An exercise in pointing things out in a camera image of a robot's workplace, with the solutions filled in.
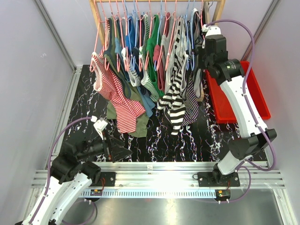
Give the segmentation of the purple black striped tank top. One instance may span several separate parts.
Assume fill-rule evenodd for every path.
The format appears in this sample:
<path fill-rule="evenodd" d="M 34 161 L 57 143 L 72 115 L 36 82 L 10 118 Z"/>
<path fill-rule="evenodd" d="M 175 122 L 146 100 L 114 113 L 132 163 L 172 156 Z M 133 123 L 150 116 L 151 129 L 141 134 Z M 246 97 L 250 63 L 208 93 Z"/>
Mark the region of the purple black striped tank top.
<path fill-rule="evenodd" d="M 198 113 L 199 113 L 199 105 L 196 100 L 192 75 L 193 75 L 192 71 L 188 70 L 186 72 L 187 85 L 182 95 L 183 103 L 186 108 L 184 119 L 182 122 L 183 126 L 194 123 L 197 120 Z"/>

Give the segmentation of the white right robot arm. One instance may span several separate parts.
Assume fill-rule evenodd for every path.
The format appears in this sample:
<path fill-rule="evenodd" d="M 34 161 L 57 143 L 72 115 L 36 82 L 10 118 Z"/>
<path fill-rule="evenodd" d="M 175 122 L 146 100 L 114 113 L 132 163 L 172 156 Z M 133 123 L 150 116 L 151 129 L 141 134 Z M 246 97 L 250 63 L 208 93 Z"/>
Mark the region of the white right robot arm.
<path fill-rule="evenodd" d="M 217 186 L 227 185 L 242 163 L 264 150 L 276 137 L 262 120 L 248 91 L 245 72 L 237 59 L 228 59 L 226 38 L 221 34 L 208 35 L 199 48 L 199 65 L 216 80 L 227 97 L 236 117 L 240 137 L 229 142 L 229 151 L 216 163 L 210 180 Z"/>

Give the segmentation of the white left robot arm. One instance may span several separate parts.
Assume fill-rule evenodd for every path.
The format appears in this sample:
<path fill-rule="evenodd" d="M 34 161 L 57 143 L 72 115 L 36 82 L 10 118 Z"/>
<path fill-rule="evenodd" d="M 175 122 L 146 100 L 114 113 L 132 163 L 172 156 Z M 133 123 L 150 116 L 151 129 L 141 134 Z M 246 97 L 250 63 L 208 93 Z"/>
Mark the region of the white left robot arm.
<path fill-rule="evenodd" d="M 112 136 L 97 137 L 91 142 L 64 142 L 48 169 L 43 192 L 20 225 L 59 225 L 79 195 L 89 186 L 105 185 L 100 166 L 91 161 L 103 154 L 115 163 L 132 151 Z"/>

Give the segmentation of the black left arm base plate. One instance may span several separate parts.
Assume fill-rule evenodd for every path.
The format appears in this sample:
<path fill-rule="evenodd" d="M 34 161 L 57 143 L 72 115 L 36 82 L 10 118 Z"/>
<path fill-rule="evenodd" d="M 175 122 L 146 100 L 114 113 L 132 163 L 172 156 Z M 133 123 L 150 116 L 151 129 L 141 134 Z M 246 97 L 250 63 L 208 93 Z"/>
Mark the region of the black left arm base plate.
<path fill-rule="evenodd" d="M 116 172 L 101 172 L 98 183 L 92 184 L 92 187 L 114 187 L 116 182 Z"/>

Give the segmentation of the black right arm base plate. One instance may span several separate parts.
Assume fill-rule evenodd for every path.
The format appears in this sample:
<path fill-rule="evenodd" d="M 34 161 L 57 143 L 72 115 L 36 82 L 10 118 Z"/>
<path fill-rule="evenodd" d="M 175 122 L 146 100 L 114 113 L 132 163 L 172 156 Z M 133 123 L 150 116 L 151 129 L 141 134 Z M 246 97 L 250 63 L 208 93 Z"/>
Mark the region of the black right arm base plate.
<path fill-rule="evenodd" d="M 198 185 L 200 187 L 239 187 L 240 179 L 236 172 L 229 175 L 217 174 L 212 172 L 198 172 Z"/>

